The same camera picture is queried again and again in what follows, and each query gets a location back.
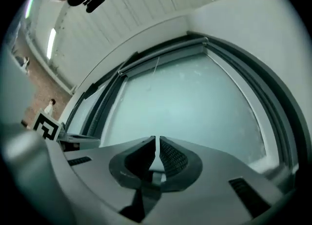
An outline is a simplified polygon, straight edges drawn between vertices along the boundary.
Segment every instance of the ceiling panel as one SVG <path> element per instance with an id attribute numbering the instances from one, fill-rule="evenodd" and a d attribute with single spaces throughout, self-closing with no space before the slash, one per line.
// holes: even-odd
<path id="1" fill-rule="evenodd" d="M 62 9 L 63 3 L 51 0 L 34 0 L 33 7 L 36 9 L 36 16 L 32 15 L 35 21 L 35 37 L 37 45 L 43 54 L 46 54 L 51 29 L 54 27 L 56 19 Z"/>
<path id="2" fill-rule="evenodd" d="M 71 84 L 79 84 L 114 44 L 142 25 L 207 0 L 106 0 L 93 13 L 69 7 L 60 26 L 52 62 Z"/>

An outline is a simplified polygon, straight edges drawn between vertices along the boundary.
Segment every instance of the white wall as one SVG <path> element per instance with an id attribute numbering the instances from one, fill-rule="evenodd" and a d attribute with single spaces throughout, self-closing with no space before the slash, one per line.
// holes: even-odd
<path id="1" fill-rule="evenodd" d="M 0 123 L 20 123 L 35 95 L 30 82 L 11 53 L 3 45 L 0 50 Z"/>
<path id="2" fill-rule="evenodd" d="M 311 40 L 287 0 L 218 0 L 137 33 L 109 52 L 86 78 L 65 108 L 62 121 L 91 83 L 133 52 L 182 36 L 187 30 L 229 41 L 268 65 L 296 98 L 312 134 Z"/>
<path id="3" fill-rule="evenodd" d="M 188 17 L 191 31 L 229 41 L 269 66 L 296 98 L 312 134 L 312 47 L 288 0 L 220 0 Z"/>

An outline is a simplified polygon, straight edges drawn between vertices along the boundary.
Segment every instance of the black mesh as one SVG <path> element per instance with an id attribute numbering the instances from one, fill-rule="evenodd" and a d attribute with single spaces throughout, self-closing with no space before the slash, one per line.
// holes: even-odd
<path id="1" fill-rule="evenodd" d="M 188 164 L 188 159 L 183 153 L 162 140 L 160 140 L 160 159 L 167 178 L 180 173 Z"/>

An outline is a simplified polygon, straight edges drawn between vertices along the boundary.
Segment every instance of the metal frame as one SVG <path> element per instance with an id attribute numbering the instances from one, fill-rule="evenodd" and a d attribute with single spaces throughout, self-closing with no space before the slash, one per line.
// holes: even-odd
<path id="1" fill-rule="evenodd" d="M 275 139 L 274 131 L 271 126 L 269 117 L 267 116 L 265 109 L 263 108 L 257 95 L 246 83 L 246 81 L 221 57 L 219 57 L 217 54 L 207 48 L 204 49 L 204 53 L 215 63 L 217 63 L 237 85 L 239 90 L 246 98 L 251 109 L 253 110 L 256 121 L 258 122 L 258 125 L 260 127 L 266 156 L 249 164 L 249 167 L 257 171 L 258 173 L 264 173 L 269 169 L 276 168 L 279 165 L 280 161 L 276 145 L 277 141 Z"/>
<path id="2" fill-rule="evenodd" d="M 199 38 L 199 39 L 194 39 L 194 40 L 189 40 L 189 41 L 184 41 L 184 42 L 180 42 L 180 43 L 177 43 L 177 44 L 173 44 L 171 46 L 168 46 L 168 47 L 165 47 L 165 48 L 162 48 L 162 49 L 159 49 L 125 67 L 123 67 L 121 70 L 118 71 L 118 73 L 121 75 L 121 76 L 124 76 L 125 74 L 127 75 L 127 72 L 131 69 L 133 69 L 134 67 L 138 66 L 138 65 L 146 65 L 146 62 L 156 58 L 156 57 L 159 57 L 160 55 L 163 55 L 163 54 L 170 54 L 170 52 L 173 52 L 173 51 L 177 51 L 177 50 L 180 50 L 182 48 L 186 48 L 186 47 L 190 47 L 190 46 L 193 46 L 193 45 L 196 45 L 196 44 L 203 44 L 204 42 L 207 42 L 208 39 L 206 37 L 204 38 Z M 160 63 L 158 65 L 161 65 L 163 63 L 167 63 L 167 62 L 170 62 L 166 59 L 163 59 L 163 61 L 159 61 Z"/>
<path id="3" fill-rule="evenodd" d="M 210 42 L 207 43 L 207 47 L 216 52 L 248 83 L 257 98 L 261 101 L 269 117 L 270 121 L 268 123 L 271 124 L 274 130 L 276 144 L 280 154 L 280 162 L 285 162 L 289 168 L 295 167 L 298 164 L 298 158 L 293 132 L 289 120 L 275 94 L 261 77 L 236 56 Z"/>
<path id="4" fill-rule="evenodd" d="M 88 117 L 88 120 L 86 121 L 83 135 L 98 137 L 95 135 L 95 132 L 96 130 L 98 130 L 99 119 L 101 119 L 101 122 L 103 121 L 103 118 L 101 117 L 102 112 L 104 111 L 109 99 L 111 98 L 111 95 L 116 94 L 119 91 L 121 84 L 122 84 L 122 78 L 119 76 L 118 72 L 115 72 L 115 74 L 109 80 L 104 91 L 100 95 L 99 99 L 95 103 L 95 106 L 93 110 L 91 111 L 90 116 Z"/>
<path id="5" fill-rule="evenodd" d="M 110 125 L 110 122 L 112 120 L 112 117 L 114 115 L 114 111 L 119 103 L 119 100 L 121 99 L 121 96 L 123 95 L 123 92 L 124 92 L 124 89 L 125 89 L 125 86 L 127 84 L 127 81 L 128 81 L 128 78 L 125 78 L 125 80 L 123 81 L 123 84 L 118 92 L 118 95 L 116 96 L 116 99 L 115 99 L 115 102 L 114 104 L 112 105 L 110 111 L 109 111 L 109 114 L 107 116 L 107 119 L 106 119 L 106 123 L 104 125 L 104 128 L 103 128 L 103 131 L 102 131 L 102 135 L 101 135 L 101 142 L 100 142 L 100 145 L 99 147 L 104 147 L 105 144 L 104 144 L 104 141 L 105 141 L 105 138 L 107 136 L 107 132 L 108 132 L 108 129 L 109 129 L 109 125 Z"/>
<path id="6" fill-rule="evenodd" d="M 120 72 L 121 76 L 132 77 L 141 72 L 147 71 L 149 69 L 155 68 L 155 66 L 159 66 L 165 63 L 169 63 L 174 60 L 182 59 L 188 56 L 192 56 L 198 53 L 202 53 L 203 45 L 202 43 L 196 43 L 192 46 L 182 47 L 178 50 L 171 51 L 168 53 L 158 53 L 152 59 L 143 60 L 144 62 L 140 63 L 137 66 L 129 67 L 129 69 Z"/>
<path id="7" fill-rule="evenodd" d="M 298 164 L 293 165 L 293 172 L 295 173 L 300 166 L 300 171 L 302 172 L 301 174 L 308 174 L 309 165 L 312 163 L 312 143 L 310 133 L 302 110 L 285 83 L 264 62 L 240 47 L 228 41 L 209 35 L 196 32 L 188 32 L 188 34 L 193 34 L 197 37 L 205 36 L 209 39 L 210 44 L 214 44 L 234 55 L 236 57 L 236 61 L 231 63 L 231 66 L 234 66 L 237 62 L 244 63 L 245 66 L 249 68 L 249 73 L 253 72 L 253 74 L 257 75 L 255 82 L 257 82 L 258 79 L 261 79 L 268 86 L 271 92 L 274 93 L 291 126 L 295 142 L 295 144 L 280 144 L 280 153 L 283 155 L 283 159 L 287 163 L 289 162 L 289 158 L 291 159 L 292 156 L 290 147 L 295 146 Z M 268 106 L 270 107 L 272 104 L 271 95 L 267 95 L 266 98 L 266 101 L 269 104 Z M 274 109 L 274 106 L 271 107 L 273 107 L 271 110 L 277 113 L 276 117 L 279 117 L 279 109 L 276 110 Z"/>
<path id="8" fill-rule="evenodd" d="M 85 125 L 86 125 L 86 121 L 88 120 L 92 110 L 94 109 L 94 106 L 95 106 L 97 100 L 99 99 L 101 93 L 104 91 L 106 84 L 107 84 L 107 82 L 105 82 L 103 85 L 99 86 L 97 88 L 96 92 L 94 92 L 92 95 L 88 96 L 87 98 L 82 99 L 82 101 L 79 103 L 79 106 L 78 106 L 77 111 L 75 113 L 76 118 L 71 120 L 69 127 L 66 130 L 66 132 L 73 133 L 73 134 L 82 134 L 82 132 L 85 128 Z M 86 102 L 89 102 L 88 103 L 88 106 L 89 106 L 88 110 L 85 109 L 86 108 L 86 105 L 85 105 Z"/>
<path id="9" fill-rule="evenodd" d="M 113 74 L 118 70 L 119 67 L 120 67 L 120 64 L 118 66 L 116 66 L 115 68 L 113 68 L 112 70 L 110 70 L 107 74 L 105 74 L 102 78 L 100 78 L 96 83 L 91 84 L 91 86 L 85 92 L 82 93 L 82 95 L 78 99 L 75 107 L 73 108 L 73 110 L 71 111 L 71 113 L 67 119 L 67 122 L 65 125 L 65 131 L 68 130 L 69 125 L 72 122 L 72 119 L 74 118 L 74 116 L 75 116 L 79 106 L 81 105 L 82 101 L 84 99 L 87 99 L 91 95 L 93 95 L 98 90 L 98 88 L 101 87 L 101 85 L 104 82 L 108 81 L 113 76 Z"/>

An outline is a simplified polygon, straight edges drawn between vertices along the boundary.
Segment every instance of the person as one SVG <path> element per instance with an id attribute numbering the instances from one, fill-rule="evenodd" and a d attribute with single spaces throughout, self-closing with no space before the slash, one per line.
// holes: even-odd
<path id="1" fill-rule="evenodd" d="M 55 105 L 55 103 L 56 103 L 55 99 L 51 99 L 49 105 L 44 109 L 44 112 L 50 117 L 52 116 L 53 106 Z"/>
<path id="2" fill-rule="evenodd" d="M 30 64 L 29 57 L 20 57 L 20 56 L 15 56 L 15 59 L 19 63 L 20 67 L 22 68 L 22 71 L 29 76 L 29 70 L 28 66 Z"/>

